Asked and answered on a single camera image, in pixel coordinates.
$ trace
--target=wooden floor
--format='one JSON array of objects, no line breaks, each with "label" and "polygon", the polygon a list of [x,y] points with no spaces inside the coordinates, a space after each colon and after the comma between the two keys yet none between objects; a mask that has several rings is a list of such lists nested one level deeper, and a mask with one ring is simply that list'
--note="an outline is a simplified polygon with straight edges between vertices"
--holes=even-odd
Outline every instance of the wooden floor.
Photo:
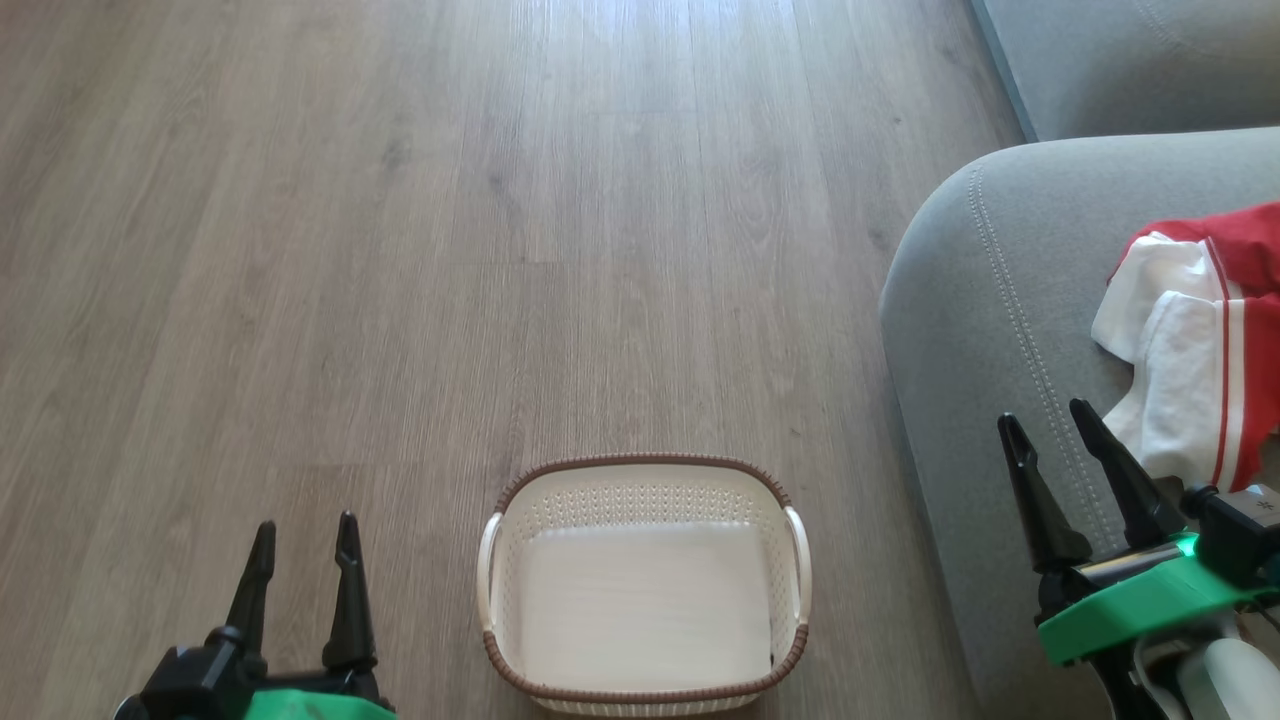
[{"label": "wooden floor", "polygon": [[279,525],[275,670],[364,528],[404,717],[539,717],[474,562],[531,464],[756,462],[813,635],[733,717],[970,717],[876,302],[1016,142],[964,0],[0,0],[0,716],[106,717]]}]

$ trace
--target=red stripe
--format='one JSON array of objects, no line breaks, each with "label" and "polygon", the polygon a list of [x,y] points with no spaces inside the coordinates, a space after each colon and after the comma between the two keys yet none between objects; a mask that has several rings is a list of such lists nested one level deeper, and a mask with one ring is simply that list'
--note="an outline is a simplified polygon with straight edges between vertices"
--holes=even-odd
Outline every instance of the red stripe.
[{"label": "red stripe", "polygon": [[1228,365],[1231,359],[1231,296],[1226,292],[1226,275],[1222,274],[1222,264],[1217,260],[1217,250],[1213,247],[1212,237],[1204,238],[1204,247],[1208,249],[1213,269],[1217,270],[1217,282],[1222,287],[1222,423],[1217,430],[1217,461],[1213,464],[1213,479],[1210,480],[1217,486],[1219,475],[1222,474],[1222,456],[1226,454],[1228,389],[1231,387],[1231,372],[1230,365]]}]

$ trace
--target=red and white clothing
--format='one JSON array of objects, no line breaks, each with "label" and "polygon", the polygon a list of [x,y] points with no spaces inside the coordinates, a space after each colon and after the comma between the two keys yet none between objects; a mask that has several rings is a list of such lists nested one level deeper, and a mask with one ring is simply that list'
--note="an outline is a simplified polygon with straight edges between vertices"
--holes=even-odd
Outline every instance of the red and white clothing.
[{"label": "red and white clothing", "polygon": [[1103,420],[1152,477],[1247,487],[1280,424],[1280,202],[1143,228],[1093,340],[1134,366]]}]

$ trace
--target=basket bottom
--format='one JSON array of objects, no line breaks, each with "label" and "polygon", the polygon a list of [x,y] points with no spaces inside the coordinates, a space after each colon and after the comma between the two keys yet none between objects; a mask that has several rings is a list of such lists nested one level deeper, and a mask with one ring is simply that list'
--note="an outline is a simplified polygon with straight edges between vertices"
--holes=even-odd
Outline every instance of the basket bottom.
[{"label": "basket bottom", "polygon": [[553,688],[669,692],[771,670],[763,544],[744,523],[550,530],[525,548],[524,674]]}]

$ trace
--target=gray sofa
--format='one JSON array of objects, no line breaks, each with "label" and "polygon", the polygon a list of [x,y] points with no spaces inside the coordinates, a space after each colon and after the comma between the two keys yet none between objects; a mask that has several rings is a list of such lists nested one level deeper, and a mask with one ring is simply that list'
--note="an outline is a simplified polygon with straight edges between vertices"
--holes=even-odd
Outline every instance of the gray sofa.
[{"label": "gray sofa", "polygon": [[[1001,55],[1007,60],[1011,92],[1033,137],[1280,124],[1280,0],[1192,5],[987,0],[979,15],[998,44],[997,64]],[[1053,27],[1034,27],[1028,6]],[[1197,8],[1213,18],[1190,23]],[[1254,45],[1235,46],[1240,58],[1248,50],[1271,58],[1270,64],[1228,63],[1231,46],[1213,33],[1230,27],[1222,15],[1231,13],[1254,38]],[[1156,27],[1166,31],[1152,29],[1151,18],[1164,18]],[[1105,28],[1098,32],[1110,40],[1085,42],[1071,22]],[[1258,28],[1270,28],[1270,45],[1254,37]],[[1126,42],[1148,47],[1107,50],[1130,31],[1137,35]],[[1102,69],[1071,67],[1059,73],[1056,95],[1052,88],[1019,92],[1028,82],[1044,82],[1052,64],[1066,63],[1060,47],[1046,47],[1053,45],[1048,37],[1084,44],[1088,51],[1076,63],[1089,54],[1101,58],[1112,76],[1110,88],[1089,95],[1085,81]],[[1183,45],[1170,37],[1198,37],[1199,53],[1176,50]],[[1044,53],[1033,63],[1028,55],[1036,47]],[[1212,104],[1217,114],[1206,114],[1192,97],[1203,87],[1179,91],[1172,77],[1164,85],[1148,82],[1148,70],[1160,65],[1152,58],[1162,53],[1169,63],[1183,63],[1178,67],[1212,59],[1216,69],[1189,73],[1187,82],[1234,83],[1244,96],[1219,94]],[[1268,82],[1261,90],[1251,85]],[[1115,90],[1124,87],[1130,90]],[[1120,102],[1115,92],[1134,101]],[[1047,480],[1094,550],[1101,555],[1120,547],[1119,512],[1066,410],[1071,397],[1085,397],[1105,413],[1132,380],[1132,369],[1089,337],[1106,277],[1129,236],[1152,220],[1276,199],[1280,127],[1060,140],[972,163],[929,197],[906,231],[881,299],[884,350],[914,479],[988,717],[1110,717],[1088,669],[1050,667],[1037,642],[1037,577],[1009,491],[996,418],[1018,414],[1039,448]],[[1280,479],[1280,443],[1265,448],[1263,464],[1266,480]]]},{"label": "gray sofa", "polygon": [[1280,124],[1277,0],[973,0],[1027,140]]}]

